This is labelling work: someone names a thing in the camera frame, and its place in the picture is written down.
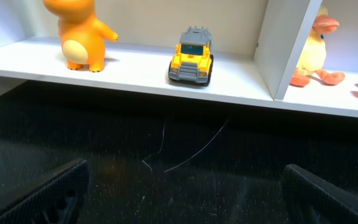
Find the gray roof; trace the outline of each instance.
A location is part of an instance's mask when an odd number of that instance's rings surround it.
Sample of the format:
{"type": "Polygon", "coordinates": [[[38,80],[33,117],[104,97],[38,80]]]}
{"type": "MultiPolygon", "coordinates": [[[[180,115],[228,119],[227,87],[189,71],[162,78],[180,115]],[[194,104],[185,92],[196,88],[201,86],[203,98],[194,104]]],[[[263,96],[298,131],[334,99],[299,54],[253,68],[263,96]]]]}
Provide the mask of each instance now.
{"type": "Polygon", "coordinates": [[[209,30],[204,29],[204,27],[189,27],[180,37],[181,44],[206,45],[210,40],[212,40],[212,35],[209,30]]]}

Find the windshield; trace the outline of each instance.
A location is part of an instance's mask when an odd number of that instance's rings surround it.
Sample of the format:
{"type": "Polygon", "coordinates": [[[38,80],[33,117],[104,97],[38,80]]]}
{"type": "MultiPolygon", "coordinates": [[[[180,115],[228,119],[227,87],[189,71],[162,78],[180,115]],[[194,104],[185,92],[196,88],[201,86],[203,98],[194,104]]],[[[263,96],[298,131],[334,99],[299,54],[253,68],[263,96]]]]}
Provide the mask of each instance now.
{"type": "Polygon", "coordinates": [[[181,53],[190,55],[202,55],[204,52],[204,46],[182,44],[181,53]]]}

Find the black tire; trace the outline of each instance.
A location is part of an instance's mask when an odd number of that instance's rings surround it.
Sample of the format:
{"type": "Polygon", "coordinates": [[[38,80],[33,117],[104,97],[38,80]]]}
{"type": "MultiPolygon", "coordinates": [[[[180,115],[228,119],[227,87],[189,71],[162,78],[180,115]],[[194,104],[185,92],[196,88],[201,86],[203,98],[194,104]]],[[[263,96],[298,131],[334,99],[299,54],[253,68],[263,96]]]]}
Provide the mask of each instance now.
{"type": "Polygon", "coordinates": [[[169,78],[169,80],[171,80],[171,81],[173,81],[173,82],[177,82],[178,80],[174,80],[173,78],[169,77],[169,72],[171,72],[171,64],[172,64],[172,62],[169,63],[168,78],[169,78]]]}
{"type": "Polygon", "coordinates": [[[208,72],[208,79],[206,81],[206,83],[203,83],[203,86],[208,86],[209,83],[211,82],[211,76],[212,76],[212,68],[213,68],[213,65],[214,65],[214,55],[211,55],[211,66],[209,67],[209,72],[208,72]]]}

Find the toy truck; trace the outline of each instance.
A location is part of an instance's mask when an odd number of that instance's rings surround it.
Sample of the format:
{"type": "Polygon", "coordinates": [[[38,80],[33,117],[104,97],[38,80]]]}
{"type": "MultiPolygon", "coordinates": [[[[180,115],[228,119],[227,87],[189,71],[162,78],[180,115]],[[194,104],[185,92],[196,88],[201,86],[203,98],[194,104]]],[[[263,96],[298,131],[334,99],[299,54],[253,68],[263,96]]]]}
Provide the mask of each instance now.
{"type": "Polygon", "coordinates": [[[208,29],[190,26],[182,33],[176,47],[176,54],[169,65],[169,79],[208,86],[214,62],[211,46],[212,35],[208,29]]]}

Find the yellow belly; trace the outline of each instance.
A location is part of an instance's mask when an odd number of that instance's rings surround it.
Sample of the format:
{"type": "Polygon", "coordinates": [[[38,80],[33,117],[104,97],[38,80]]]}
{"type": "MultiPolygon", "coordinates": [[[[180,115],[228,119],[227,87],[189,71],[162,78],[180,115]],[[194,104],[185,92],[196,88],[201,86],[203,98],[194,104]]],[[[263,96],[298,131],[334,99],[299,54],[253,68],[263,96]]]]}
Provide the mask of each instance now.
{"type": "Polygon", "coordinates": [[[302,50],[297,68],[305,69],[307,75],[313,74],[315,71],[322,69],[326,60],[325,44],[307,44],[302,50]]]}
{"type": "Polygon", "coordinates": [[[64,42],[62,51],[66,59],[71,62],[82,64],[88,61],[88,51],[75,40],[64,42]]]}

